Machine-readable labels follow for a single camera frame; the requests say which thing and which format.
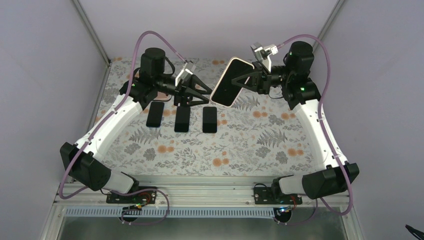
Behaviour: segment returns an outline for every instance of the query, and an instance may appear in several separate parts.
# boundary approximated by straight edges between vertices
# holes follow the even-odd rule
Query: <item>black smartphone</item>
[[[175,126],[176,133],[187,133],[190,126],[190,107],[179,106],[176,108]]]
[[[254,68],[251,63],[240,58],[231,58],[210,95],[210,101],[225,107],[231,107],[242,91],[242,87],[233,85],[231,81]],[[248,80],[249,77],[246,77],[244,83],[246,84]]]
[[[146,126],[149,128],[159,128],[164,114],[165,103],[161,101],[152,101],[148,111]]]
[[[217,132],[217,108],[214,106],[205,106],[203,108],[203,132],[214,134]]]

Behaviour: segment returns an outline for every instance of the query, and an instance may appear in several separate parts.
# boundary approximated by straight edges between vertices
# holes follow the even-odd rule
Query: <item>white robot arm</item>
[[[232,79],[232,84],[258,94],[269,94],[270,87],[281,86],[284,100],[308,133],[315,161],[316,172],[274,179],[271,189],[276,201],[289,194],[306,194],[310,199],[317,199],[346,191],[347,184],[336,157],[343,163],[350,182],[359,174],[359,168],[356,163],[350,164],[338,147],[324,111],[321,111],[321,116],[318,114],[321,95],[309,78],[314,61],[312,46],[303,41],[294,42],[284,57],[285,65],[281,66],[271,66],[270,55],[277,53],[275,45],[262,47],[255,43],[251,49],[257,60],[252,62],[253,71],[240,73],[240,76]],[[239,82],[247,77],[250,78],[248,83]],[[320,122],[326,127],[337,156],[333,155]]]
[[[101,163],[112,142],[125,126],[156,98],[158,92],[173,95],[176,106],[191,107],[209,102],[203,95],[211,94],[212,90],[193,74],[196,68],[194,64],[186,62],[177,77],[173,77],[172,74],[164,74],[165,58],[162,49],[146,49],[141,56],[141,62],[144,64],[140,68],[140,77],[132,82],[129,95],[125,98],[129,83],[127,81],[119,90],[120,94],[110,109],[86,135],[75,144],[63,144],[60,155],[65,169],[74,157],[77,157],[69,172],[71,177],[93,191],[107,189],[123,194],[135,192],[139,187],[137,180]],[[196,85],[202,86],[204,90],[196,89]],[[84,145],[81,154],[76,156]]]

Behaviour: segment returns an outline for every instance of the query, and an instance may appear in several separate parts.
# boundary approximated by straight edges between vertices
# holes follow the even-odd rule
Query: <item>table surface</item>
[[[228,62],[188,60],[195,63],[195,74],[211,89]],[[179,72],[183,62],[171,61]],[[129,79],[130,68],[130,57],[113,60],[96,121]],[[280,97],[281,90],[273,88],[270,95]],[[206,106],[217,107],[215,134],[202,132],[202,108]],[[177,107],[173,100],[165,103],[159,128],[146,127],[149,107],[113,142],[103,160],[106,166],[130,175],[165,176],[286,176],[315,171],[307,135],[284,99],[244,89],[232,107],[214,103],[194,106],[187,133],[174,132]]]

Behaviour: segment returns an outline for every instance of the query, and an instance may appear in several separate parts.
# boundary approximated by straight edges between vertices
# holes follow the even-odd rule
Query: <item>white wall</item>
[[[109,57],[133,55],[140,34],[153,30],[184,57],[253,57],[250,45],[318,35],[337,0],[80,0]],[[147,36],[139,52],[168,48]]]
[[[324,38],[331,129],[360,173],[354,206],[367,239],[424,231],[424,1],[349,0]],[[324,85],[322,50],[313,80]]]
[[[5,1],[0,33],[0,238],[38,239],[106,65],[70,0]]]

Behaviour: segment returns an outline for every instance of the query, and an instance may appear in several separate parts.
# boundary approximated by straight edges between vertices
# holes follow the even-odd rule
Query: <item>orange flower pattern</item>
[[[227,59],[189,59],[196,75],[212,89]],[[176,69],[183,63],[171,59]],[[112,62],[98,121],[111,107],[122,84],[129,78],[131,58]],[[140,59],[135,64],[140,66]],[[166,65],[165,72],[171,69]],[[271,96],[280,96],[271,88]],[[218,132],[202,133],[202,108],[217,107]],[[210,103],[191,108],[187,133],[174,132],[176,107],[165,102],[161,126],[146,127],[150,106],[124,128],[103,163],[131,175],[284,176],[313,169],[305,130],[283,99],[243,90],[232,107]]]

